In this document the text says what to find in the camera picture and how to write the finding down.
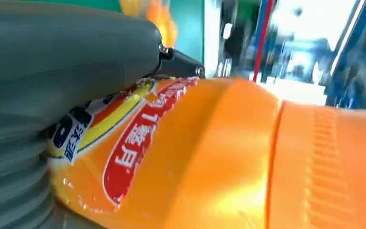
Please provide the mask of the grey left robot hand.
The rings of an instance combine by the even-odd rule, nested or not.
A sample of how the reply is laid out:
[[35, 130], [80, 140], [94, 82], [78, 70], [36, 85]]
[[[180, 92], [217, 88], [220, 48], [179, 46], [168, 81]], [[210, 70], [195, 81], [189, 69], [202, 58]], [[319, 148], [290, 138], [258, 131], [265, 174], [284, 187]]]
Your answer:
[[0, 135], [34, 132], [74, 106], [156, 74], [204, 76], [146, 19], [66, 4], [0, 0]]

